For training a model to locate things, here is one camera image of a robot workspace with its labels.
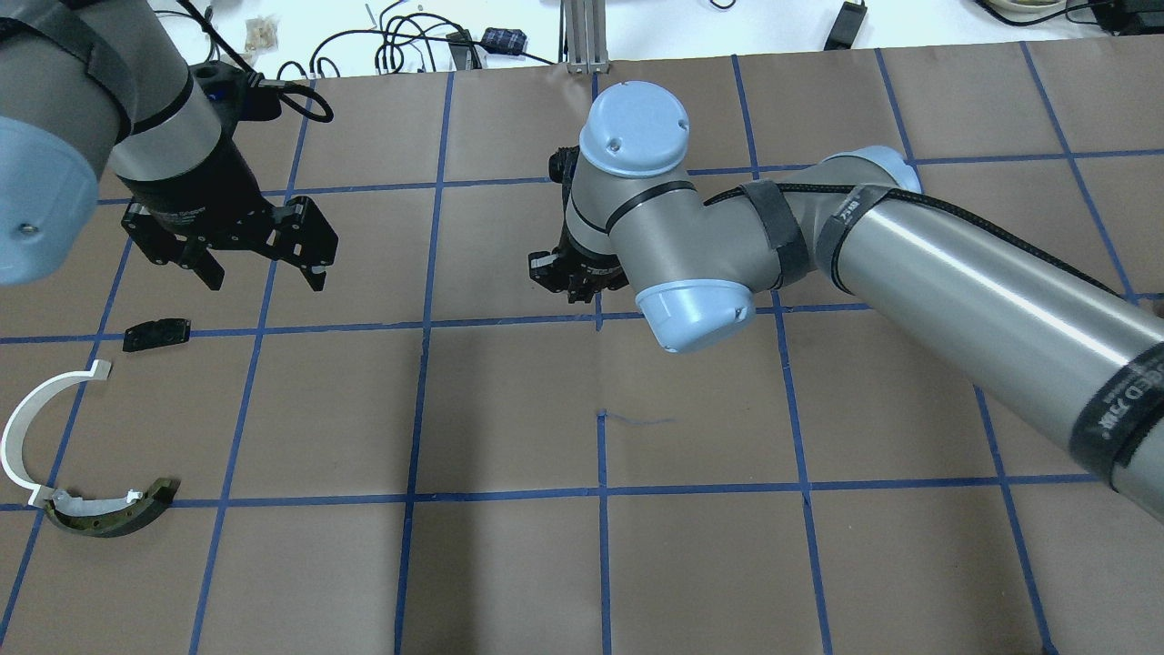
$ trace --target dark green curved part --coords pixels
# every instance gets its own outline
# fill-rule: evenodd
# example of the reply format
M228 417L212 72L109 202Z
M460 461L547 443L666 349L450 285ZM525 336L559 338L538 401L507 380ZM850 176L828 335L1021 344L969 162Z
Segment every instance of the dark green curved part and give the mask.
M87 537L120 537L144 528L161 517L173 503L178 484L172 478L158 478L141 500L125 510L98 517L61 514L51 500L44 505L44 513L54 526L66 533Z

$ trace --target wire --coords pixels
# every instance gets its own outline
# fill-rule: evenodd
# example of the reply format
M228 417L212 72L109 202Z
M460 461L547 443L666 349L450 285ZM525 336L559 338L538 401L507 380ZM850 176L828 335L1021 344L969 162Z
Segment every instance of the wire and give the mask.
M320 58L319 58L319 63L320 63L320 64L322 64L324 62L327 62L327 63L332 64L332 70L334 70L334 71L335 71L335 77L342 77L342 76L340 76L340 66L335 65L335 62L333 62L333 60L332 60L331 58L328 58L328 57L320 57ZM325 77L325 76L324 76L324 69L322 69L322 67L320 67L320 70L319 70L319 76L320 76L320 77Z
M239 52L236 52L234 48L232 48L230 44L227 43L221 35L219 35L218 30L214 29L214 26L211 24L211 21L206 20L205 16L198 13L198 9L194 8L194 6L190 2L190 0L177 0L177 2L178 5L182 6L183 9L186 10L187 14L190 14L190 17L198 21L198 24L203 28L203 31L205 31L206 35L210 36L212 41L218 43L219 47L222 48L222 50L226 50L226 54L229 55L232 59L234 59L234 63L239 64L239 67L241 67L247 72L256 72L255 69L250 67L250 64L248 64L246 59L239 56Z
M1095 15L1095 9L1092 9L1092 16L1094 16L1094 15ZM1076 24L1094 24L1094 26L1099 24L1099 21L1080 21L1080 20L1077 20L1073 14L1067 14L1067 22L1072 22L1072 23L1076 23Z
M385 7L383 12L379 13L379 22L376 23L376 24L379 26L379 30L381 31L384 31L384 16L389 12L391 12L392 9L395 9L395 8L399 7L400 5L403 5L405 1L406 0L396 0L396 2L392 2L391 5L389 5L388 7Z
M433 17L433 19L436 19L436 20L440 20L440 21L443 21L443 22L441 22L439 24L435 24L435 26L431 26L431 27L425 28L425 29L419 29L419 24L416 23L416 19L417 17ZM385 69L386 69L388 72L399 72L400 69L403 67L404 62L402 60L399 64L397 64L397 62L396 62L396 55L398 52L400 52L400 49L404 45L413 44L416 41L424 41L424 42L426 42L426 47L428 47L427 43L432 42L432 41L440 42L440 43L454 43L454 44L457 44L457 45L483 45L480 41L473 41L473 40L468 38L468 30L467 29L464 29L460 24L454 23L452 21L448 21L443 16L439 16L436 14L428 14L428 13L425 13L425 12L418 12L418 13L414 13L414 14L409 14L407 16L392 16L391 19L389 19L388 23L385 24L385 28L392 27L392 22L393 21L399 21L402 23L400 26L397 26L395 30L376 29L376 28L372 28L372 29L345 29L342 31L338 31L338 33L328 36L327 38L325 38L324 41L321 41L319 43L319 45L317 45L315 49L312 51L311 57L307 60L307 70L312 74L319 74L320 73L320 69L319 69L320 56L319 56L319 54L322 51L322 49L328 43L331 43L332 41L335 41L336 38L340 38L340 37L343 37L343 36L349 36L349 35L353 35L353 34L378 34L384 40L384 43L381 44L381 47L377 48L376 51L375 51L375 54L374 54L374 58L376 59L376 64L377 64L377 66L376 66L377 72L381 72L382 70L385 70ZM417 24L417 27L418 27L417 31L419 31L420 34L400 34L399 29L403 27L403 23L405 23L405 22L411 22L413 24ZM432 29L445 27L446 24L449 26L449 27L452 27L454 30L456 30L459 34L461 34L464 38L446 38L443 36L428 36L426 34L427 31L430 31ZM383 57L384 57L385 54L389 55L389 57L390 57L390 59L388 62L384 62L384 59L383 59ZM470 50L470 54L473 56L474 64L477 65L478 67L481 67L481 59L480 59L480 56L477 55L476 48L473 48ZM527 57L530 59L533 59L533 60L535 60L538 63L542 63L542 64L554 65L554 63L555 63L555 62L551 62L549 59L545 59L542 57L538 57L535 55L531 55L528 52L521 52L520 56ZM435 67L436 67L436 60L435 60L435 57L433 56L431 49L430 49L430 62L432 63L433 69L435 70Z
M320 108L324 109L324 113L313 114L307 111L307 107L296 102L289 98L289 95L303 95L304 98L314 100L319 104ZM279 100L282 100L284 105L291 107L294 113L306 118L307 120L313 120L315 122L332 122L335 120L335 112L332 111L332 105L329 105L327 100L311 86L296 83L288 84L282 91L279 91Z
M303 64L300 64L299 62L296 62L296 60L283 62L283 65L279 66L279 72L275 73L275 79L283 79L283 71L285 71L288 66L294 66L294 67L299 69L299 76L303 79L307 79L307 71L306 71L306 69L303 67Z
M1085 2L1083 5L1076 5L1074 7L1067 7L1065 9L1060 9L1058 12L1055 12L1053 14L1046 14L1045 16L1039 16L1039 17L1034 19L1034 20L1029 20L1029 21L1015 21L1015 20L1008 19L1008 17L1003 16L1002 14L1000 14L994 7L991 6L991 3L988 2L988 0L974 0L975 5L978 5L979 7L981 7L982 9L985 9L986 13L989 14L991 16L993 16L996 21L999 21L999 22L1001 22L1003 24L1008 24L1010 27L1027 27L1027 26L1038 24L1038 23L1042 23L1042 22L1046 22L1046 21L1049 21L1051 19L1057 19L1059 16L1070 15L1072 12L1078 12L1079 9L1091 9L1091 8L1094 8L1094 7L1106 7L1108 5L1112 5L1113 2L1115 2L1115 0L1095 0L1094 2Z
M558 3L558 63L566 60L566 2Z
M190 20L190 21L198 22L190 14L185 14L183 12L175 12L172 9L155 9L154 13L156 15L158 15L158 16L178 16L179 19L186 19L186 20ZM206 7L206 20L210 20L210 17L212 15L214 15L214 7ZM219 52L220 51L219 51L218 43L215 43L214 40L211 38L211 50L210 50L210 52L206 54L206 58L203 59L203 63L205 64L205 63L214 59L215 56L221 56L221 55L219 55Z
M852 190L854 188L854 185L852 184L795 184L788 181L778 181L776 186L783 193L844 194L852 192ZM708 198L703 204L714 205L721 200L726 200L728 198L734 198L737 195L743 195L743 194L744 191L739 186L736 186L734 188L729 188L722 193ZM887 199L904 200L907 202L913 202L915 205L928 206L930 208L938 209L943 213L947 213L957 219L964 220L970 225L973 225L974 227L978 227L979 229L986 232L987 234L991 234L992 236L995 236L996 238L1000 238L1001 241L1010 245L1014 245L1029 255L1043 259L1044 262L1053 265L1055 268L1058 268L1059 270L1063 270L1064 272L1067 272L1070 275L1078 277L1084 282L1087 282L1088 284L1095 286L1101 291L1106 291L1108 293L1112 293L1113 296L1120 294L1116 293L1114 290L1112 290L1112 287L1108 286L1107 284L1100 282L1099 279L1095 279L1091 275L1087 275L1086 272L1079 270L1078 268L1071 265L1070 263L1063 261L1062 258L1023 240L1021 236L1017 236L1016 234L1006 230L1005 228L995 225L994 222L991 222L989 220L978 215L977 213L959 207L953 202L939 200L937 198L934 198L931 195L925 195L923 193L914 193L913 191L907 191L904 188L890 188L885 197Z
M395 30L391 29L392 21L399 21L399 23L400 23L400 24L397 26L397 28ZM428 31L431 31L433 29L436 29L439 27L442 27L445 24L452 24L448 21L446 21L446 20L442 19L442 21L440 23L434 24L434 26L430 27L428 29L421 29L420 23L418 23L416 21L416 19L413 16L411 16L411 15L410 16L392 16L391 19L389 19L388 23L386 23L386 26L384 28L384 45L391 47L391 55L390 55L390 59L389 60L391 60L391 63L392 63L392 72L400 72L400 69L404 67L404 48L403 48L404 45L412 45L418 52L420 51L420 47L417 45L417 40L414 40L414 38L405 41L404 43L397 43L397 38L400 37L400 28L404 27L405 22L407 22L407 23L412 24L412 27L417 28L417 31L419 31L421 35L427 35ZM425 49L428 50L428 62L432 64L432 69L431 70L436 70L436 57L433 55L432 43L430 43L428 41L425 41ZM383 57L383 54L385 52L385 50L378 50L377 49L377 51L382 52L381 57ZM399 52L399 55L400 55L400 63L399 64L396 64L396 55L397 55L397 52ZM421 66L424 66L424 59L425 59L425 56L424 56L424 52L421 52L420 54L420 64L421 64ZM384 62L384 67L388 67L388 66L389 66L389 62L385 60Z
M198 24L203 28L203 31L205 31L206 35L211 37L211 41L218 43L220 48L226 50L226 54L229 55L230 58L234 59L236 64L239 64L239 67L250 73L250 77L253 79L263 78L263 74L261 72L253 69L250 64L248 64L246 59L239 56L239 52L236 52L234 48L232 48L230 44L222 38L222 35L220 35L218 30L214 29L214 26L211 24L210 20L207 20L206 16L203 16L201 14L198 13L198 9L194 8L194 6L190 2L190 0L177 0L177 2L178 5L182 5L182 8L190 14L190 17L198 21ZM300 66L298 63L286 62L282 66L279 66L279 73L282 73L288 65L294 65L298 66L300 71L303 70L303 66ZM336 74L339 74L339 71L340 69L336 67L335 69ZM335 120L335 112L332 111L332 106L327 102L327 100L322 95L319 94L319 92L317 92L311 86L289 83L284 84L279 88L278 93L279 93L279 100L284 105L291 107L291 109L294 111L297 114L300 114L308 120L313 120L315 122L332 122L333 120ZM299 105L298 102L292 100L290 98L291 95L303 95L304 98L318 102L319 106L322 108L324 113L315 114L307 111L307 107Z

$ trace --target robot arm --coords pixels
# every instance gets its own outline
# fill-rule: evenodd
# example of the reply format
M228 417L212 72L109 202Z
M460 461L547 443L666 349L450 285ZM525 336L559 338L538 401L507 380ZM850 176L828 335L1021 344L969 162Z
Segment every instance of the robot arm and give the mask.
M154 263L218 289L208 250L249 249L322 289L335 232L310 198L268 202L233 141L240 120L279 115L284 84L187 66L146 0L0 3L0 284L61 265L108 162L135 197L122 226Z
M689 124L626 83L560 150L565 226L531 277L572 301L629 283L659 344L709 347L752 294L812 268L965 372L1077 463L1164 522L1164 320L965 209L921 195L883 147L700 201Z

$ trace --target white table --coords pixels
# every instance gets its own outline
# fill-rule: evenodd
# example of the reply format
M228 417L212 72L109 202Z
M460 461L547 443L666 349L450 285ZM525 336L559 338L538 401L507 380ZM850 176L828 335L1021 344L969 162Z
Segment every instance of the white table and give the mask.
M797 52L821 50L843 0L737 0L719 10L708 0L606 0L608 50L617 59L670 59ZM205 7L208 0L197 0ZM866 0L868 13L856 48L899 48L953 43L998 43L1103 36L1095 26L1065 17L1039 26L1016 28L999 23L971 0ZM150 0L156 9L180 9L173 0ZM306 66L312 50L328 35L345 29L372 27L364 2L356 0L215 0L214 24L237 50L246 40L244 21L256 16L278 19L279 47L260 55L255 67L275 77L279 65L296 59ZM375 14L388 2L369 2ZM558 0L409 0L392 14L421 10L447 16L480 38L487 27L521 29L527 50L556 60ZM1087 10L1081 20L1090 20ZM1028 19L1029 15L1015 15ZM206 57L208 42L193 21L165 17L182 54L190 62ZM345 77L375 74L376 35L353 35L328 44L322 55L333 59ZM442 43L433 43L438 67L452 62ZM410 64L418 62L411 48ZM539 65L528 59L490 56L487 67Z

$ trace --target light blue joint cap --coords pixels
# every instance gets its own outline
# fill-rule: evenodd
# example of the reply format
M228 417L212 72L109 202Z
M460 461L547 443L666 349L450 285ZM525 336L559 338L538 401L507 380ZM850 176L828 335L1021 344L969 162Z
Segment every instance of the light blue joint cap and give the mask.
M59 268L95 207L97 176L76 148L0 116L0 285Z
M695 353L726 340L755 316L752 291L726 279L681 279L639 291L634 302L667 353Z
M691 123L679 98L650 81L624 81L590 106L579 144L595 168L618 177L654 177L683 163Z
M906 163L901 152L888 145L866 145L851 152L837 152L831 157L825 157L824 161L826 162L836 157L860 157L873 162L881 166L881 170L888 172L897 183L897 186L915 193L922 192L922 180L917 178L917 171L914 170L914 166Z

